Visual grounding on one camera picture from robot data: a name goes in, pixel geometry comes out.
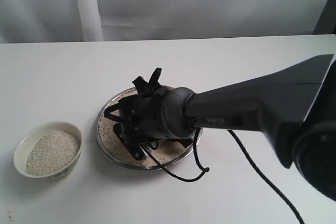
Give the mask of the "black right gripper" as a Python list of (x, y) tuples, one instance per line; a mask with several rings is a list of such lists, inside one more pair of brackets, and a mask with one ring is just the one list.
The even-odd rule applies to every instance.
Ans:
[(183, 114), (190, 91), (151, 91), (126, 96), (112, 107), (118, 154), (131, 161), (174, 161), (192, 147), (192, 128)]

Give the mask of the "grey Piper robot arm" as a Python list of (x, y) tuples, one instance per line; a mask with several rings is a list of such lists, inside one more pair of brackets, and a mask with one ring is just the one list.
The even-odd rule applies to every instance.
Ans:
[(295, 164), (316, 190), (335, 199), (335, 55), (318, 55), (282, 71), (195, 93), (134, 80), (137, 94), (106, 117), (128, 143), (185, 139), (198, 128), (262, 132), (283, 167)]

